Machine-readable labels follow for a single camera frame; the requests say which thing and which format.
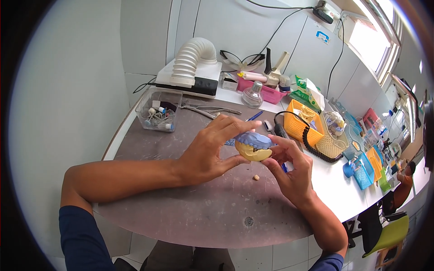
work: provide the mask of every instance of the yellow plastic basket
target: yellow plastic basket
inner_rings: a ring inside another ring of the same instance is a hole
[[[374,168],[374,182],[378,181],[381,178],[381,160],[378,156],[377,151],[374,148],[370,148],[366,153],[366,157],[371,162],[372,167]]]
[[[292,99],[286,111],[294,112],[294,109],[301,110],[302,106],[303,105],[301,103]],[[309,130],[309,133],[307,134],[307,142],[309,142],[309,145],[315,146],[318,143],[318,141],[324,136],[324,130],[322,128],[322,123],[321,123],[321,119],[319,118],[319,115],[315,111],[311,110],[310,108],[308,108],[308,110],[315,113],[313,120],[315,121],[315,126],[318,131],[315,131],[315,129],[311,128]],[[303,142],[303,131],[304,128],[306,127],[306,124],[304,124],[304,122],[299,120],[293,114],[285,113],[283,127],[285,128],[288,135],[292,136],[298,141]]]
[[[324,129],[324,136],[316,144],[316,149],[330,158],[335,158],[348,148],[347,136],[342,133],[338,139],[335,139],[326,128],[326,119],[322,113],[319,114],[319,118]]]

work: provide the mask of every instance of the person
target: person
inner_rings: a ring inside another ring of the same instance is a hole
[[[416,163],[414,161],[407,163],[407,166],[404,168],[404,174],[401,174],[402,170],[398,170],[396,178],[401,184],[396,187],[394,191],[390,191],[381,199],[383,214],[391,215],[404,204],[413,187],[413,174],[415,170]]]
[[[93,202],[110,202],[147,190],[200,185],[241,163],[241,155],[220,159],[220,149],[234,136],[261,125],[219,115],[201,130],[177,160],[99,161],[69,168],[59,210],[61,247],[69,271],[116,270],[93,218]],[[311,270],[341,270],[348,239],[344,227],[311,186],[312,159],[296,143],[271,136],[277,145],[262,163],[312,227],[323,249]],[[293,163],[284,173],[282,163]],[[227,249],[196,248],[158,241],[144,270],[235,270]]]

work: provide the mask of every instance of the white flexible hose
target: white flexible hose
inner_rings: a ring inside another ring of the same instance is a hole
[[[207,39],[192,38],[179,49],[170,82],[178,85],[194,85],[194,76],[200,59],[201,62],[209,65],[216,64],[216,49]]]

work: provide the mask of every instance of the orange basket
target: orange basket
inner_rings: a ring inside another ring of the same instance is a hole
[[[368,150],[366,157],[371,162],[372,168],[374,168],[374,182],[376,182],[381,178],[382,167],[380,157],[374,148]]]
[[[301,103],[292,99],[286,111],[294,112],[294,109],[301,110],[302,106],[303,105]],[[315,121],[315,126],[317,131],[315,131],[315,129],[313,128],[310,128],[309,132],[307,133],[307,142],[309,142],[309,145],[313,147],[324,136],[324,130],[319,115],[315,111],[311,110],[310,108],[308,108],[308,110],[315,113],[313,120]],[[304,128],[306,127],[306,124],[304,124],[304,122],[299,120],[293,114],[285,113],[283,127],[285,128],[288,135],[292,136],[293,138],[297,139],[300,142],[303,142],[303,131]]]

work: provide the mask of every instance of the window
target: window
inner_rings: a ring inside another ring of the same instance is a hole
[[[353,0],[366,16],[343,11],[344,41],[382,85],[398,56],[402,23],[390,0]],[[342,27],[336,27],[342,39]]]

